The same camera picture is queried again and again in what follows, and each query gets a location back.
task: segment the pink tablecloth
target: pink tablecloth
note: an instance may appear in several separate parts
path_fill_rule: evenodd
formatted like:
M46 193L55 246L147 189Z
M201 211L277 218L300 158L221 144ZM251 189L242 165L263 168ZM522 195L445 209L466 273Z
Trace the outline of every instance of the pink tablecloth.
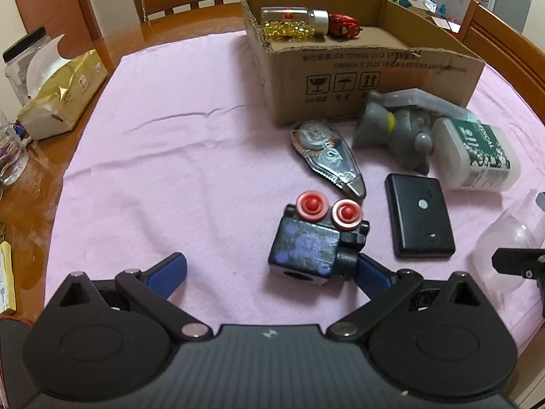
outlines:
M384 179L399 168L385 150L356 153L373 198L364 203L371 222L364 251L392 270L411 267L436 279L468 270L479 234L529 188L545 188L545 127L493 69L484 70L469 108L503 128L522 175L503 196L445 192L457 244L448 262L396 261ZM339 130L350 140L353 125ZM180 251L189 276L171 300L214 330L222 323L326 327L367 297L353 283L320 288L269 275L267 265L284 206L307 189L340 198L305 167L288 131L270 124L244 32L127 56L64 176L46 300L71 271L113 278ZM541 324L536 283L504 296L497 309L524 346Z

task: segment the black power bank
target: black power bank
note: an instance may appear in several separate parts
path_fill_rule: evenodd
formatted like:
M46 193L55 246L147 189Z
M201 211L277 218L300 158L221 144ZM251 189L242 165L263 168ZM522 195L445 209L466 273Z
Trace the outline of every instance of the black power bank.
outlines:
M439 180L390 174L386 177L393 250L398 257L450 257L456 251Z

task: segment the blue gripper pad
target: blue gripper pad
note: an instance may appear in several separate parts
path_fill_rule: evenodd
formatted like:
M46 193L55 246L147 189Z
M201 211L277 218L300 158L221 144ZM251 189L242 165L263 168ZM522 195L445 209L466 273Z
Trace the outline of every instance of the blue gripper pad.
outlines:
M140 280L161 297L167 299L181 286L186 277L187 260L183 254L175 252L143 272L140 275Z
M358 256L358 273L354 282L371 300L397 281L397 274L365 254Z

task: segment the fragile symbol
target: fragile symbol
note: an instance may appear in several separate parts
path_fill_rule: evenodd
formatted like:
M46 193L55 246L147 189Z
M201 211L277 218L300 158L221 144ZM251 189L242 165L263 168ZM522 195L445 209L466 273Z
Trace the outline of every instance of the fragile symbol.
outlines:
M331 75L312 75L307 77L307 95L326 94L329 92Z
M356 72L337 73L335 75L335 83L333 92L348 92L356 88Z
M378 87L378 81L380 78L380 72L362 72L360 76L359 89L376 89Z

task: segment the gray toy figure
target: gray toy figure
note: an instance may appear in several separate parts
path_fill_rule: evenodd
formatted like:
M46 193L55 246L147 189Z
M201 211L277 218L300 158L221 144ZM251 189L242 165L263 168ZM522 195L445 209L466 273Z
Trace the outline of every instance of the gray toy figure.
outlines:
M408 107L392 113L384 108L382 101L383 96L378 92L369 93L352 147L386 146L404 169L427 175L433 151L430 117L422 110Z

